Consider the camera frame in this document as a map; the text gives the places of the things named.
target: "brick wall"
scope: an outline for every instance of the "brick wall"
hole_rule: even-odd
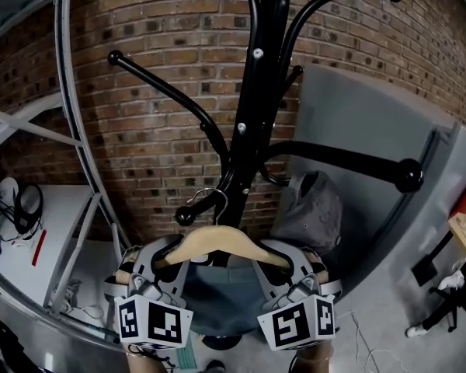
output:
[[[291,0],[290,17],[309,0]],[[110,67],[114,48],[195,99],[231,137],[249,37],[246,0],[72,0],[72,60],[85,128],[113,205],[133,239],[180,230],[176,207],[218,181],[197,120],[134,76]],[[57,90],[53,8],[0,40],[0,109]],[[330,65],[393,82],[466,123],[466,10],[459,0],[339,0],[314,14],[292,64]],[[297,85],[273,140],[291,138]],[[67,134],[61,112],[37,122]],[[283,161],[272,162],[283,173]],[[17,134],[0,148],[0,176],[84,183],[73,148]],[[269,229],[279,190],[256,180],[244,224]],[[197,224],[204,223],[205,214]]]

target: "metal hanger hook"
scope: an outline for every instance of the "metal hanger hook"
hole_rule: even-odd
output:
[[[196,196],[199,194],[199,193],[202,193],[204,192],[205,190],[215,190],[216,192],[220,193],[221,195],[223,195],[223,198],[224,198],[224,207],[223,207],[223,210],[221,210],[221,213],[219,213],[215,219],[215,224],[216,225],[219,225],[218,222],[219,222],[219,217],[222,216],[222,214],[226,211],[226,208],[228,207],[228,197],[226,196],[226,194],[222,191],[222,190],[219,190],[218,188],[203,188],[202,190],[198,190],[191,199],[189,199],[187,201],[187,203],[192,203]]]

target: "gray backpack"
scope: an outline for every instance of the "gray backpack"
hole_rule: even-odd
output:
[[[343,206],[328,175],[293,175],[287,192],[287,208],[279,212],[271,236],[302,243],[319,255],[333,249],[340,241]]]

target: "wooden hanger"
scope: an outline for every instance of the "wooden hanger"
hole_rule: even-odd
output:
[[[226,201],[223,211],[226,209],[228,206],[228,199],[222,191],[216,188],[205,188],[199,190],[195,196],[204,190],[220,192]],[[183,261],[192,260],[198,256],[218,250],[282,268],[290,267],[289,263],[283,257],[261,249],[245,233],[237,228],[228,227],[226,225],[209,225],[195,229],[185,237],[177,249],[164,256],[162,260],[157,261],[155,266],[156,268],[162,268],[168,265],[182,263]]]

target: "white sneaker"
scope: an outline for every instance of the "white sneaker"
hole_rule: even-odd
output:
[[[417,326],[409,327],[405,332],[405,336],[410,339],[416,336],[424,336],[427,333],[428,333],[428,330],[423,329],[422,325],[417,325]]]
[[[438,289],[443,290],[447,288],[452,288],[452,289],[457,290],[458,288],[462,288],[463,286],[464,286],[464,275],[462,274],[460,270],[457,270],[449,277],[445,277],[438,285]]]

